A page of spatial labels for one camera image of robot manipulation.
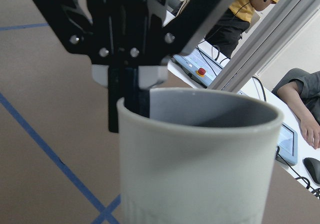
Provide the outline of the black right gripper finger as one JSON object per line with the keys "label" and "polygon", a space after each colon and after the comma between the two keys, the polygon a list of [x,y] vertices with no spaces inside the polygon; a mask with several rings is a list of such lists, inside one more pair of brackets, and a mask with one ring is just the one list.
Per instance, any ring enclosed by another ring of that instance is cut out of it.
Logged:
{"label": "black right gripper finger", "polygon": [[120,71],[118,68],[98,64],[93,64],[91,70],[93,80],[108,90],[108,129],[112,133],[118,133],[117,101],[120,98]]}

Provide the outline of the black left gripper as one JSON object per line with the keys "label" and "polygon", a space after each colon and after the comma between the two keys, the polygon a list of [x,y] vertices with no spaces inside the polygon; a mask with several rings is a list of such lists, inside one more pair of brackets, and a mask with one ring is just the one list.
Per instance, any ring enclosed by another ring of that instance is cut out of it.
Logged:
{"label": "black left gripper", "polygon": [[128,67],[124,106],[150,116],[151,89],[166,82],[173,54],[190,54],[234,0],[190,0],[165,23],[168,0],[32,0],[65,49],[87,55],[93,64]]}

